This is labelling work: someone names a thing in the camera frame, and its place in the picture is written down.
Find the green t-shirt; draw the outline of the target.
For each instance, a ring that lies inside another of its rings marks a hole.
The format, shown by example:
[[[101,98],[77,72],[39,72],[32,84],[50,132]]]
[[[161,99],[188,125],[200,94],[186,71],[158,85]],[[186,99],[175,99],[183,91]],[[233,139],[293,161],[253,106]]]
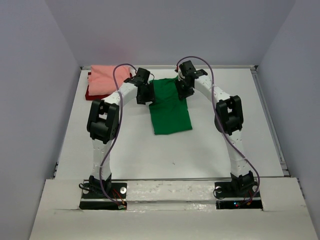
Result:
[[[187,100],[180,100],[174,78],[152,81],[155,102],[149,105],[151,122],[155,135],[170,135],[193,129]]]

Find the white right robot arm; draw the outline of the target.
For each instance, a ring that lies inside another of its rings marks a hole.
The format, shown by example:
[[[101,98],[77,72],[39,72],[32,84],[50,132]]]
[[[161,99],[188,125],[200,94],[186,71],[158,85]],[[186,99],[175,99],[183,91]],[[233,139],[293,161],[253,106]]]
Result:
[[[230,95],[215,84],[213,69],[209,73],[196,69],[186,57],[176,64],[178,79],[175,86],[180,100],[192,96],[195,90],[201,92],[212,104],[214,124],[225,140],[230,161],[231,181],[222,184],[222,191],[235,197],[255,197],[259,190],[259,181],[255,180],[255,167],[244,155],[242,129],[244,115],[242,100],[238,95]]]

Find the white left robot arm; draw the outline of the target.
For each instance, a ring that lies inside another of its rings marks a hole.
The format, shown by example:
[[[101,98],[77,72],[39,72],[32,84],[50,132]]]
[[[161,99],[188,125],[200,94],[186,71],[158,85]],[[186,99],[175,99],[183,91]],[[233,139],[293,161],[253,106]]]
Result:
[[[132,99],[137,104],[145,105],[156,101],[154,84],[149,81],[151,72],[144,68],[135,68],[135,74],[130,74],[122,84],[116,79],[116,71],[120,67],[131,64],[117,65],[112,71],[116,91],[106,99],[94,100],[91,103],[86,129],[93,144],[93,168],[88,179],[88,191],[97,196],[115,200],[109,196],[112,190],[112,172],[110,154],[119,136],[123,107]]]

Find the pink folded t-shirt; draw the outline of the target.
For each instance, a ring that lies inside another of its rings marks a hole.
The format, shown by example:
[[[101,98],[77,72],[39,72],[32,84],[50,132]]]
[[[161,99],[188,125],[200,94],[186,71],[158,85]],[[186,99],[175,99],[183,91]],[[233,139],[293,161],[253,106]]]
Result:
[[[117,90],[113,78],[115,67],[115,65],[91,65],[87,89],[89,96],[110,95]],[[119,88],[130,77],[130,74],[131,68],[127,65],[120,66],[115,70],[115,80]]]

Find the dark red folded t-shirt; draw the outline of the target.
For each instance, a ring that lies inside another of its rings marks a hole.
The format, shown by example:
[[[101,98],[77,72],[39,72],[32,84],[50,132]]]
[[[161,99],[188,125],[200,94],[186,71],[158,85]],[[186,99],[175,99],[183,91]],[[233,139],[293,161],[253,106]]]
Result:
[[[87,84],[87,88],[86,88],[86,92],[85,92],[85,100],[86,101],[94,101],[94,100],[97,100],[97,99],[104,99],[106,97],[108,97],[109,94],[103,94],[103,95],[90,95],[89,94],[89,84]]]

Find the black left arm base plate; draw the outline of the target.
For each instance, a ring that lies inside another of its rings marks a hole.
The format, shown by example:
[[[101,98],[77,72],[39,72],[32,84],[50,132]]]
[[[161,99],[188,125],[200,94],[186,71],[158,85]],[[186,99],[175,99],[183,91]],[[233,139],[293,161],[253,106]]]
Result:
[[[93,186],[88,181],[80,183],[81,197],[79,208],[81,210],[107,210],[107,211],[125,211],[127,209],[127,191],[128,183],[125,181],[113,181],[111,189],[106,197],[104,193]]]

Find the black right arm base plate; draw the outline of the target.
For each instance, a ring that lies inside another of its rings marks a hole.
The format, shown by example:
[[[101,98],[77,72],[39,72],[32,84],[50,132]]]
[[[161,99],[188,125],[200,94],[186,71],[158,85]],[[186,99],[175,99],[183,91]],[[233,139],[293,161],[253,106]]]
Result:
[[[212,192],[216,199],[217,210],[263,209],[261,195],[258,192],[254,197],[257,185],[242,193],[235,193],[230,188],[230,182],[219,181],[214,184]]]

